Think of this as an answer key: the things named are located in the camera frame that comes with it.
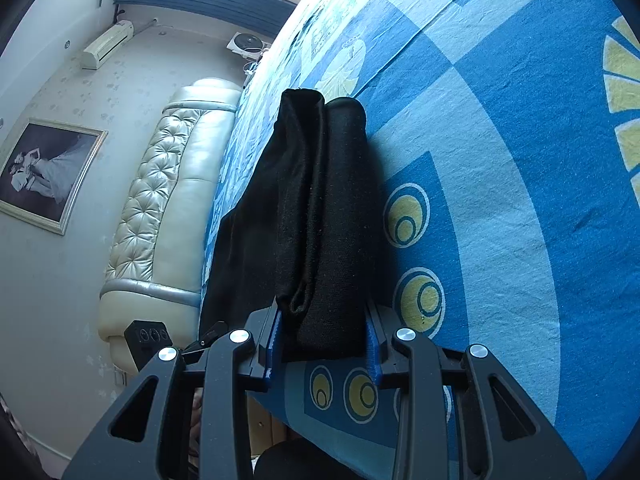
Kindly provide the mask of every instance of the blue bedsheet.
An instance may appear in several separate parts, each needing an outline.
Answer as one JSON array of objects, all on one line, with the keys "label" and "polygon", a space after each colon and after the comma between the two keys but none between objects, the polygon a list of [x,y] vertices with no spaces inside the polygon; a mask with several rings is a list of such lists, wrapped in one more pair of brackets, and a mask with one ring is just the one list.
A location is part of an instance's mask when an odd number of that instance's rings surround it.
[{"label": "blue bedsheet", "polygon": [[[367,112],[386,197],[375,300],[441,346],[487,345],[595,478],[640,414],[640,44],[619,10],[303,0],[242,95],[204,286],[220,219],[297,87]],[[387,480],[398,397],[351,387],[366,381],[363,360],[291,364],[259,400]]]}]

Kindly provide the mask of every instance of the black device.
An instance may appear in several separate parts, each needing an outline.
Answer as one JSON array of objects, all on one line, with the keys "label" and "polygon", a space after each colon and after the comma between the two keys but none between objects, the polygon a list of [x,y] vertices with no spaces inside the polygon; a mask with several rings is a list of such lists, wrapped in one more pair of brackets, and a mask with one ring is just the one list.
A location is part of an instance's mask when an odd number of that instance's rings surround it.
[{"label": "black device", "polygon": [[[584,480],[575,456],[485,346],[436,346],[369,303],[367,362],[379,388],[401,388],[394,480],[449,477],[443,385],[455,396],[461,480]],[[204,386],[201,480],[250,480],[247,391],[278,372],[282,317],[275,304],[210,348],[161,349],[82,444],[63,480],[183,480],[191,399]]]},{"label": "black device", "polygon": [[124,331],[124,337],[138,370],[162,348],[174,345],[166,326],[158,321],[136,320]]}]

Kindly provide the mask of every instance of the wedding photo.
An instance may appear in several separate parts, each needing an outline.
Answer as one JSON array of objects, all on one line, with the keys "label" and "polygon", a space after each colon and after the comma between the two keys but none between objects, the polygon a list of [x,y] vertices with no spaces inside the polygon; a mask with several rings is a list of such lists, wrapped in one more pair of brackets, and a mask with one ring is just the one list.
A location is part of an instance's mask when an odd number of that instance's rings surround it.
[{"label": "wedding photo", "polygon": [[73,202],[106,132],[30,120],[0,173],[0,210],[64,234]]}]

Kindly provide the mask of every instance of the metal screw cap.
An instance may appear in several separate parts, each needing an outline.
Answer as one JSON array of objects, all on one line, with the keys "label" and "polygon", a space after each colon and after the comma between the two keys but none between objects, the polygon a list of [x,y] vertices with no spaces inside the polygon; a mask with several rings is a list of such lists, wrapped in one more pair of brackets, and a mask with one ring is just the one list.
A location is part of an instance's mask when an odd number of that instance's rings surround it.
[{"label": "metal screw cap", "polygon": [[249,339],[249,333],[246,330],[234,330],[229,334],[229,339],[234,343],[244,343]]},{"label": "metal screw cap", "polygon": [[158,357],[162,361],[172,361],[178,355],[178,351],[171,346],[167,346],[158,352]]},{"label": "metal screw cap", "polygon": [[415,339],[415,332],[410,328],[401,328],[396,332],[396,337],[402,341],[413,341]]},{"label": "metal screw cap", "polygon": [[471,345],[469,352],[473,357],[478,357],[480,359],[489,355],[489,351],[486,349],[486,346],[482,345]]}]

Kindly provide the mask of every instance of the black towel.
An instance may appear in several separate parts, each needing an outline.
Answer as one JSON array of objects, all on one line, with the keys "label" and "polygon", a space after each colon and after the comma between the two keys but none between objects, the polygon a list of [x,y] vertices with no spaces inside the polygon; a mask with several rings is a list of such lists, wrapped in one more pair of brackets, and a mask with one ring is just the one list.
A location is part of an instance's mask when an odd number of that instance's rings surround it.
[{"label": "black towel", "polygon": [[244,195],[222,219],[200,320],[230,330],[276,297],[286,360],[364,350],[364,305],[381,222],[365,113],[351,98],[282,94]]}]

